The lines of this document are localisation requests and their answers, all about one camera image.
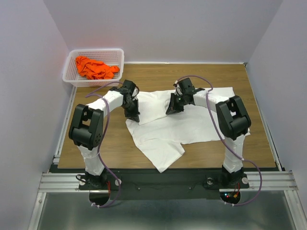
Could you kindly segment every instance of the bolt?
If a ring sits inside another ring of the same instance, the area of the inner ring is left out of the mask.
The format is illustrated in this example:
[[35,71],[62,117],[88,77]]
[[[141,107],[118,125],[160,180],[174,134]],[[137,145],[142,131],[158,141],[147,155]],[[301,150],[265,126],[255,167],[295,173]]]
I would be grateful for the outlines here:
[[242,183],[243,183],[243,184],[248,184],[248,178],[243,177],[243,178],[242,178]]
[[209,177],[209,178],[207,179],[207,184],[208,184],[208,185],[212,185],[212,184],[213,184],[213,179]]
[[116,186],[119,186],[118,182],[121,184],[121,180],[120,180],[120,179],[118,179],[118,181],[115,180],[115,185],[116,185]]

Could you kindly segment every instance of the orange cloth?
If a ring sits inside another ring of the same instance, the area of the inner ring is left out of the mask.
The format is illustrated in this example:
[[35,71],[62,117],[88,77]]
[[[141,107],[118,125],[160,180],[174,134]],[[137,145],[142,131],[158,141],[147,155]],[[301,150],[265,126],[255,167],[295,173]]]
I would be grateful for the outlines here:
[[88,80],[112,79],[119,71],[117,66],[108,66],[103,61],[96,61],[84,56],[76,57],[78,73]]

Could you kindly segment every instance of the dual-arm robot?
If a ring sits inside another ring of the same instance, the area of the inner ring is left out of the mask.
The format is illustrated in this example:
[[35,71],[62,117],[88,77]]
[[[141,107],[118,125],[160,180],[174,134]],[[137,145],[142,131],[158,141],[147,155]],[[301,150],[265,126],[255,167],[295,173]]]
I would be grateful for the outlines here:
[[[195,89],[189,78],[176,82],[175,87],[175,93],[170,95],[167,115],[183,112],[187,104],[208,108],[207,91],[202,88]],[[103,98],[107,100],[110,112],[117,107],[123,107],[127,119],[139,122],[138,93],[138,87],[132,81],[125,80],[122,87],[112,87]],[[243,142],[251,121],[241,98],[228,98],[214,93],[209,93],[208,96],[209,107],[217,113],[219,128],[225,136],[227,146],[242,157]],[[75,108],[69,130],[69,138],[77,145],[84,159],[84,180],[98,189],[103,187],[107,180],[105,168],[97,152],[102,141],[103,120],[106,115],[106,104],[102,99],[88,105],[79,104]],[[87,120],[90,120],[89,125],[85,124]],[[243,172],[242,160],[226,148],[218,188],[233,188],[243,177],[246,175]]]

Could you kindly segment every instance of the wooden table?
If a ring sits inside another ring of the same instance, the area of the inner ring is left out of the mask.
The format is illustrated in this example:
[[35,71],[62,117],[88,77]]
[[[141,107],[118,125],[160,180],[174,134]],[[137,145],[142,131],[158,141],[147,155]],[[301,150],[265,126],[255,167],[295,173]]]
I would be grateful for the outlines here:
[[[200,75],[212,82],[214,87],[233,87],[248,111],[252,125],[251,135],[244,142],[243,156],[253,160],[259,167],[275,167],[270,146],[263,128],[258,108],[243,65],[125,65],[123,78],[133,81],[141,91],[173,89],[176,79],[185,75]],[[208,87],[197,78],[191,78],[196,87]],[[85,98],[95,88],[78,88],[73,111],[77,104],[88,104],[97,98]],[[102,89],[103,95],[109,88]],[[84,168],[80,151],[68,138],[71,117],[63,143],[58,168]],[[126,127],[124,110],[117,108],[111,113],[101,153],[109,168],[154,168],[145,155],[136,148]],[[170,168],[220,168],[224,161],[225,147],[220,141],[183,145],[185,153]]]

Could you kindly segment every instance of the white wall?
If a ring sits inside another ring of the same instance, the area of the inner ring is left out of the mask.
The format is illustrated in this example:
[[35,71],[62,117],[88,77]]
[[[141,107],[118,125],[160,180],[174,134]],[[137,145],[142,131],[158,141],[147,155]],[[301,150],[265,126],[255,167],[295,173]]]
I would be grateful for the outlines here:
[[307,212],[307,1],[284,0],[247,70],[282,165]]
[[66,44],[42,0],[0,3],[0,229],[27,229],[71,87]]
[[282,0],[44,0],[69,50],[125,61],[245,62]]

